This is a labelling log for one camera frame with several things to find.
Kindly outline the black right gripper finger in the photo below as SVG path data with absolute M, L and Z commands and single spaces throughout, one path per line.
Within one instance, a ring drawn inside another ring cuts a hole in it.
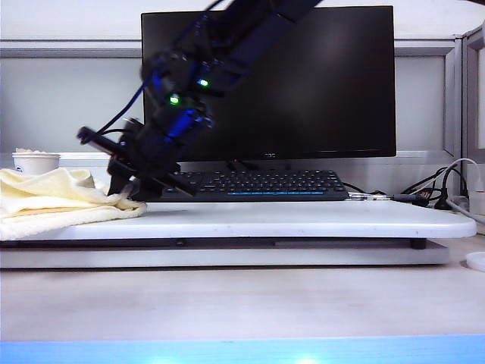
M 123 188 L 130 182 L 133 171 L 125 164 L 120 162 L 110 162 L 107 172 L 111 175 L 111 182 L 108 195 L 119 194 Z
M 153 179 L 135 178 L 130 198 L 135 201 L 154 201 L 162 196 L 164 186 Z

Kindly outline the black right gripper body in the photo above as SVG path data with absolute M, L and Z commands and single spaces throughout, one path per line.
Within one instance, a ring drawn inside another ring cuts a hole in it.
M 109 163 L 120 162 L 133 171 L 130 182 L 119 194 L 130 196 L 132 181 L 139 178 L 157 180 L 164 189 L 173 188 L 187 196 L 196 195 L 195 187 L 174 177 L 183 147 L 154 127 L 128 127 L 117 142 L 88 127 L 81 127 L 77 138 L 82 144 L 89 144 L 109 154 Z

